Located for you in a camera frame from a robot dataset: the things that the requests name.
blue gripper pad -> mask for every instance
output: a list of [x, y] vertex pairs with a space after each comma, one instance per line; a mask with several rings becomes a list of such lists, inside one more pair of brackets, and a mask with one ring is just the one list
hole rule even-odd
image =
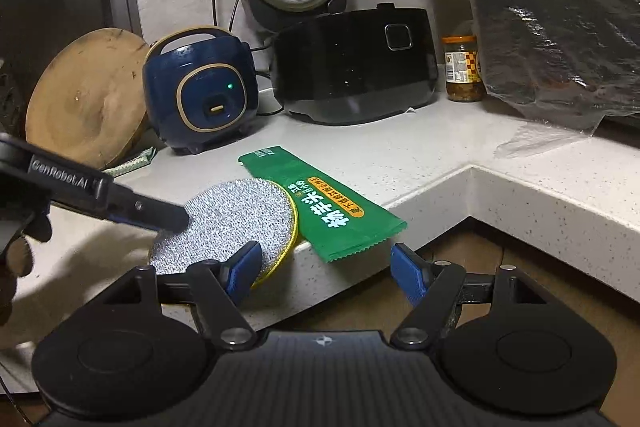
[[426, 262], [406, 245], [396, 243], [391, 247], [390, 265], [391, 275], [412, 306], [415, 306], [427, 295], [427, 285], [422, 277]]
[[262, 270], [262, 247], [256, 241], [249, 241], [231, 256], [225, 264], [229, 267], [226, 294], [237, 306], [247, 295], [252, 284]]

kitchen countertop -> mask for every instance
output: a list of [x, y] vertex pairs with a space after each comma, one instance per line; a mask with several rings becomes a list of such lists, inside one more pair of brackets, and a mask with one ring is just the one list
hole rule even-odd
[[[242, 154], [280, 145], [406, 220], [393, 241], [419, 248], [472, 216], [640, 301], [640, 136], [620, 133], [583, 136], [525, 121], [497, 100], [440, 94], [415, 112], [357, 126], [258, 118], [243, 139], [195, 156], [162, 150], [118, 182], [184, 203], [248, 177]], [[144, 263], [154, 237], [55, 207], [50, 219], [53, 238], [34, 246], [34, 271], [18, 283], [2, 347], [46, 334]], [[326, 264], [303, 241], [242, 311], [263, 328], [308, 309], [384, 269], [390, 244]]]

round cutting board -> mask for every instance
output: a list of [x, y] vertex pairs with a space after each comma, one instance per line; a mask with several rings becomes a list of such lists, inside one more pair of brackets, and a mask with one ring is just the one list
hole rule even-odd
[[116, 163], [146, 125], [146, 52], [142, 38], [117, 28], [69, 44], [31, 95], [27, 141], [96, 169]]

green cloth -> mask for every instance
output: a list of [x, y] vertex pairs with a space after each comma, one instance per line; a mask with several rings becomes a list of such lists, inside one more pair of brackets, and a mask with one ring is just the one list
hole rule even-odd
[[105, 169], [102, 172], [113, 176], [114, 178], [118, 176], [122, 176], [123, 174], [127, 174], [127, 172], [135, 171], [136, 169], [140, 169], [146, 165], [151, 163], [151, 160], [155, 158], [158, 150], [155, 147], [149, 147], [149, 149], [143, 150], [138, 156], [129, 160], [128, 162], [124, 162], [120, 165], [117, 165], [111, 169]]
[[300, 233], [324, 261], [334, 261], [388, 239], [406, 222], [303, 162], [282, 147], [240, 156], [258, 178], [276, 182], [292, 196]]

rice cooker handle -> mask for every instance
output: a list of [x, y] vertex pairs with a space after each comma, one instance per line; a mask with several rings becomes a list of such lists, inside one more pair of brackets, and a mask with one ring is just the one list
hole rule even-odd
[[230, 32], [218, 28], [217, 26], [194, 26], [193, 28], [187, 28], [180, 30], [179, 32], [172, 33], [166, 37], [154, 42], [151, 45], [148, 53], [146, 54], [145, 62], [150, 58], [158, 57], [164, 51], [164, 48], [171, 42], [177, 41], [183, 37], [189, 37], [191, 35], [212, 35], [213, 37], [228, 37]]

